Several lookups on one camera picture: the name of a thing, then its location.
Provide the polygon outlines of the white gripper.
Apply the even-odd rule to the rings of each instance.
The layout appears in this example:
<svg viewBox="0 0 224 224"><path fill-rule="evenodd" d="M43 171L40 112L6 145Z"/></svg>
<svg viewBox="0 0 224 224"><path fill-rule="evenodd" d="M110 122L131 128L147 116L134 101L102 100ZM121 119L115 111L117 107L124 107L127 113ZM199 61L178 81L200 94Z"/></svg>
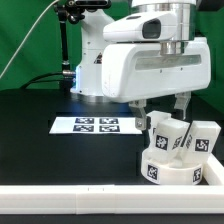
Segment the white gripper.
<svg viewBox="0 0 224 224"><path fill-rule="evenodd" d="M210 83L210 50L204 37L185 42L181 53L163 52L162 44L170 42L178 28L177 15L163 11L135 13L103 29L109 42L102 56L103 94L115 102L131 101L135 127L141 131L147 127L145 99L177 93L176 117L185 120L188 91Z"/></svg>

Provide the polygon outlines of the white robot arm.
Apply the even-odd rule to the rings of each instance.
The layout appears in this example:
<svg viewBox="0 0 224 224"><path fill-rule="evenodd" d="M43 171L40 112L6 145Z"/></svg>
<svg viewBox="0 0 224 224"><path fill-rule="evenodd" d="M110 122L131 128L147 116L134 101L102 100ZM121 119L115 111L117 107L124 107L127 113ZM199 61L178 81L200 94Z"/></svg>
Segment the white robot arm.
<svg viewBox="0 0 224 224"><path fill-rule="evenodd" d="M148 99L175 94L176 107L184 111L190 93L208 87L210 50L195 35L195 13L217 11L224 0L132 0L132 13L117 21L101 4L75 5L86 12L74 93L128 103L135 126L145 130Z"/></svg>

